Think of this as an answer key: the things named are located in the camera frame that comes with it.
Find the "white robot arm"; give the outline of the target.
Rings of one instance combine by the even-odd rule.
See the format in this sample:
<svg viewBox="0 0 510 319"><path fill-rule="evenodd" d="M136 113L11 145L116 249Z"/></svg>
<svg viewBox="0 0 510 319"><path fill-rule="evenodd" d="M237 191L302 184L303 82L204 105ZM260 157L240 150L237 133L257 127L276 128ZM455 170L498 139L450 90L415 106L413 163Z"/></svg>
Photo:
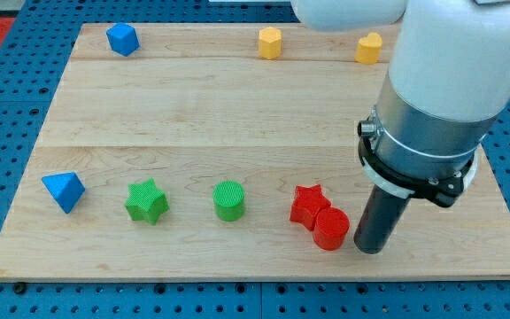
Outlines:
<svg viewBox="0 0 510 319"><path fill-rule="evenodd" d="M371 206L410 198L451 206L510 99L510 1L296 1L321 32L398 23L380 96L358 126Z"/></svg>

